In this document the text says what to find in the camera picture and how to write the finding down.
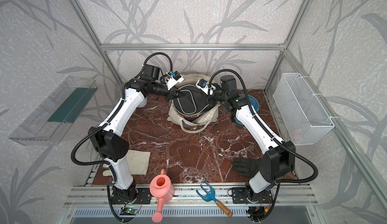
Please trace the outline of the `blue paddle case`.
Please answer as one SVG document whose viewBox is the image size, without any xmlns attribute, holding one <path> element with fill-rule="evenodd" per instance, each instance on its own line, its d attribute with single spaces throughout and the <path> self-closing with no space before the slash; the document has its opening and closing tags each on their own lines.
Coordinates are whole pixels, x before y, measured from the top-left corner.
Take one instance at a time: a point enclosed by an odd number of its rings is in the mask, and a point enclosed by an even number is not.
<svg viewBox="0 0 387 224">
<path fill-rule="evenodd" d="M 253 109 L 257 113 L 259 111 L 259 102 L 258 102 L 258 100 L 255 97 L 250 96 L 250 95 L 249 95 L 249 100 L 251 102 L 251 105 L 252 105 Z M 238 124 L 240 126 L 243 126 L 243 124 L 239 120 L 235 119 L 235 122 L 236 122 L 236 124 Z"/>
</svg>

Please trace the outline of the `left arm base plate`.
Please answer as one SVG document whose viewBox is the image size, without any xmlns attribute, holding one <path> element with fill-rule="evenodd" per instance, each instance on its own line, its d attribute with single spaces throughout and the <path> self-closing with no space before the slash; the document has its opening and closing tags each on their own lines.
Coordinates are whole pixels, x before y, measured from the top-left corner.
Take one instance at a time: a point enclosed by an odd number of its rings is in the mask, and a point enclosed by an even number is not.
<svg viewBox="0 0 387 224">
<path fill-rule="evenodd" d="M 152 194 L 149 188 L 132 188 L 121 190 L 113 187 L 111 203 L 115 204 L 150 204 Z"/>
</svg>

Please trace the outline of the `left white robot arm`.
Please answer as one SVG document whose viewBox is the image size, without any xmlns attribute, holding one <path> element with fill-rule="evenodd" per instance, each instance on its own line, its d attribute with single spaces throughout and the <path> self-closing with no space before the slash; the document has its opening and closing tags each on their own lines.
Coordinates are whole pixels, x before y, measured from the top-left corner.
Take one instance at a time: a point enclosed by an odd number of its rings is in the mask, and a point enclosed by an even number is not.
<svg viewBox="0 0 387 224">
<path fill-rule="evenodd" d="M 96 128 L 91 127 L 90 140 L 95 150 L 103 158 L 113 176 L 113 194 L 131 201 L 138 192 L 133 176 L 130 173 L 127 153 L 129 143 L 122 138 L 124 128 L 136 108 L 147 104 L 147 95 L 164 96 L 167 101 L 176 99 L 182 94 L 175 87 L 181 83 L 170 77 L 166 83 L 133 78 L 123 88 L 122 97 L 108 117 Z"/>
</svg>

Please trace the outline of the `black paddle case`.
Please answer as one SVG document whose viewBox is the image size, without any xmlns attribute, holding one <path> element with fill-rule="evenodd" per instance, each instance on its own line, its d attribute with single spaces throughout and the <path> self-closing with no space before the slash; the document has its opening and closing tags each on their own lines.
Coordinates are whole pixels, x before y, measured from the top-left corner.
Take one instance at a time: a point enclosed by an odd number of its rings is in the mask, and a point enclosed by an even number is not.
<svg viewBox="0 0 387 224">
<path fill-rule="evenodd" d="M 212 109 L 207 102 L 208 95 L 192 84 L 187 84 L 178 89 L 185 94 L 184 98 L 174 99 L 172 105 L 178 114 L 186 120 L 193 122 Z"/>
</svg>

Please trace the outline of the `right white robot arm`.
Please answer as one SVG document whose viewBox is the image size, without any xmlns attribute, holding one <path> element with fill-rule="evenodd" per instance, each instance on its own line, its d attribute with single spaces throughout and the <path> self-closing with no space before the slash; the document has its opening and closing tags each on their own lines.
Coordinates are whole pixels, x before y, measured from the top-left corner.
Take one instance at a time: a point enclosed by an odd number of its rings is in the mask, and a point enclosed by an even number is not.
<svg viewBox="0 0 387 224">
<path fill-rule="evenodd" d="M 248 96 L 238 92 L 215 91 L 209 95 L 210 103 L 223 103 L 235 119 L 241 122 L 258 143 L 263 157 L 251 169 L 251 162 L 245 159 L 235 162 L 237 170 L 243 174 L 243 165 L 249 168 L 250 180 L 246 184 L 247 194 L 258 195 L 278 185 L 284 177 L 294 171 L 295 145 L 285 142 L 261 119 L 253 108 Z"/>
</svg>

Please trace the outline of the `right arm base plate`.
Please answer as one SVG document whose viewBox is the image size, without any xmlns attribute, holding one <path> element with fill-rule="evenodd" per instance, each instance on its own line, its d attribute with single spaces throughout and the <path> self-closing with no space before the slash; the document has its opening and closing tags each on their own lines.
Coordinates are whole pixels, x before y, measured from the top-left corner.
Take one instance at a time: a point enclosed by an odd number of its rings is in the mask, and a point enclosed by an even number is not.
<svg viewBox="0 0 387 224">
<path fill-rule="evenodd" d="M 268 204 L 273 202 L 271 190 L 263 190 L 255 193 L 247 187 L 233 187 L 229 195 L 232 197 L 234 204 Z"/>
</svg>

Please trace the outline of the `beige canvas bag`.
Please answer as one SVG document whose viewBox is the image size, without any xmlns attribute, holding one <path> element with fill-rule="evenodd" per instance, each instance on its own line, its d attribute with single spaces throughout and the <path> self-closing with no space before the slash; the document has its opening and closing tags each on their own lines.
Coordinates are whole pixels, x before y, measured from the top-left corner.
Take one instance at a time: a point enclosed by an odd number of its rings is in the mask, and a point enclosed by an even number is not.
<svg viewBox="0 0 387 224">
<path fill-rule="evenodd" d="M 199 133 L 217 122 L 220 103 L 208 102 L 210 77 L 203 74 L 186 74 L 182 79 L 168 82 L 168 89 L 180 96 L 171 100 L 167 120 L 180 126 L 186 133 Z"/>
</svg>

